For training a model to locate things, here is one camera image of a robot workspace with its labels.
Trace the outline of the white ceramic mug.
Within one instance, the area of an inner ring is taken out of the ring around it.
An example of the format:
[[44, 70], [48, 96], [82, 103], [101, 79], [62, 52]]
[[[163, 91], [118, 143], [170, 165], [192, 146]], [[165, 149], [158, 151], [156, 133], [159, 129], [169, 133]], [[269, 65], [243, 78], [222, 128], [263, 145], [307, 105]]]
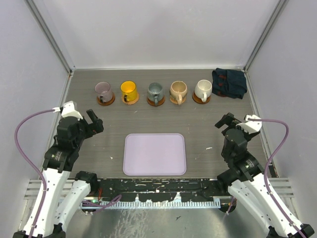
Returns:
[[195, 95], [205, 103], [212, 93], [212, 83], [208, 80], [200, 80], [195, 87]]

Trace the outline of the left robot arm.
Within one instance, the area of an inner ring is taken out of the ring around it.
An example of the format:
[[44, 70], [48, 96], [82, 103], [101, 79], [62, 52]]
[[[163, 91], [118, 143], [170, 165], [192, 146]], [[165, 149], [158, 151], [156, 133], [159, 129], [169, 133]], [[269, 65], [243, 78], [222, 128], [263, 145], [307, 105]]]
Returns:
[[86, 111], [91, 123], [66, 106], [54, 108], [53, 112], [59, 112], [61, 119], [54, 144], [45, 153], [43, 171], [36, 169], [42, 181], [40, 191], [23, 230], [13, 234], [15, 238], [64, 238], [84, 198], [99, 192], [97, 175], [80, 171], [69, 193], [60, 200], [84, 140], [103, 132], [103, 121], [91, 109]]

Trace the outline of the beige ceramic mug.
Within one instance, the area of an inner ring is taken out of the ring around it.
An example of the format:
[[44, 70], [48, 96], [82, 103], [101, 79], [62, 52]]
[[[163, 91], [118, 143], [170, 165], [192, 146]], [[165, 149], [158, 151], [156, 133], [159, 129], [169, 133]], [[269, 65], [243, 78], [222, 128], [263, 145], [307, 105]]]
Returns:
[[177, 100], [178, 105], [182, 104], [182, 99], [187, 96], [187, 92], [187, 85], [183, 81], [174, 81], [169, 90], [170, 96]]

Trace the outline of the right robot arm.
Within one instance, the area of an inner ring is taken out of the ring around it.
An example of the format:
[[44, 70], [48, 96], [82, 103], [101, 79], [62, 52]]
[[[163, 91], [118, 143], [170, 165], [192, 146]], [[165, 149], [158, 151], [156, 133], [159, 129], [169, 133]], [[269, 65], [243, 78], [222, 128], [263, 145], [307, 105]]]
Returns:
[[269, 238], [309, 238], [315, 231], [302, 223], [284, 204], [268, 180], [269, 163], [262, 167], [248, 151], [248, 142], [260, 133], [264, 119], [246, 115], [244, 122], [225, 114], [215, 127], [221, 128], [221, 155], [229, 169], [217, 176], [222, 195], [236, 198], [262, 226]]

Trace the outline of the woven rattan coaster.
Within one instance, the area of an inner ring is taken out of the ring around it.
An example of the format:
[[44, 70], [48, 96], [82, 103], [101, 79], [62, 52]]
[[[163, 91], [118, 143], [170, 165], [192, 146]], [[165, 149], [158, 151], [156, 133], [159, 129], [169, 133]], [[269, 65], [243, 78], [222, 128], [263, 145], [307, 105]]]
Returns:
[[[174, 104], [177, 104], [178, 105], [178, 102], [176, 99], [172, 98], [172, 96], [169, 96], [169, 99], [172, 103]], [[184, 103], [186, 101], [186, 97], [182, 99], [182, 103]]]
[[135, 104], [135, 103], [137, 103], [138, 100], [139, 100], [139, 93], [137, 94], [137, 97], [136, 97], [134, 100], [132, 100], [132, 101], [128, 101], [128, 100], [127, 100], [127, 95], [122, 96], [122, 97], [121, 97], [121, 100], [122, 100], [122, 102], [123, 102], [124, 104], [126, 104], [126, 105]]

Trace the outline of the wooden coaster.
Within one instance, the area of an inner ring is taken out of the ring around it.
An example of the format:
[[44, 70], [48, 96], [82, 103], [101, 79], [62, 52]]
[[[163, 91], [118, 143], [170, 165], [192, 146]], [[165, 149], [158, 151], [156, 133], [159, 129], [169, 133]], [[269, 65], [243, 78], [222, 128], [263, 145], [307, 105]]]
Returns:
[[114, 102], [114, 100], [115, 100], [114, 93], [97, 96], [97, 102], [101, 106], [109, 106]]
[[198, 104], [206, 104], [211, 100], [211, 96], [209, 96], [209, 97], [207, 97], [206, 101], [203, 102], [202, 99], [200, 99], [199, 97], [196, 96], [195, 92], [193, 92], [192, 98]]
[[154, 101], [151, 101], [149, 98], [147, 98], [147, 102], [150, 106], [158, 107], [158, 106], [161, 106], [165, 102], [165, 96], [160, 101], [158, 101], [157, 104], [155, 104]]

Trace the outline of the grey green ceramic mug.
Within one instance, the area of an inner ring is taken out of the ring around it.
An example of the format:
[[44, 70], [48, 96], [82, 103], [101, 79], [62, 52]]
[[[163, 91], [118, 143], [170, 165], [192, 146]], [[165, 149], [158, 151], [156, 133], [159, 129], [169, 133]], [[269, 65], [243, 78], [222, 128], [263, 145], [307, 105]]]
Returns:
[[148, 86], [147, 99], [154, 103], [155, 106], [163, 99], [164, 92], [161, 84], [153, 82]]

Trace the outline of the yellow glass mug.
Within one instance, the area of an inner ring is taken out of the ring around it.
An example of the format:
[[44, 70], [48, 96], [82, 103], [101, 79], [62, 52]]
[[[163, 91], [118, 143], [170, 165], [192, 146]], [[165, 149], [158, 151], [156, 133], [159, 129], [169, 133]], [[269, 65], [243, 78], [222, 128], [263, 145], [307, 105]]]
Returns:
[[137, 97], [137, 86], [133, 81], [125, 81], [120, 86], [122, 96], [127, 95], [127, 100], [132, 101]]

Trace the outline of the clear purple glass mug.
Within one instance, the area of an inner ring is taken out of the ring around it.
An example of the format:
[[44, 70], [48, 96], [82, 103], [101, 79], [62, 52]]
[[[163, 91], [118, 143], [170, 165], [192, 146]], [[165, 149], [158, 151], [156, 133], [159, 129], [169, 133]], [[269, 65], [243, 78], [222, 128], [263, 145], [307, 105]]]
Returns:
[[107, 103], [112, 99], [112, 89], [108, 82], [99, 82], [95, 86], [95, 92], [101, 103]]

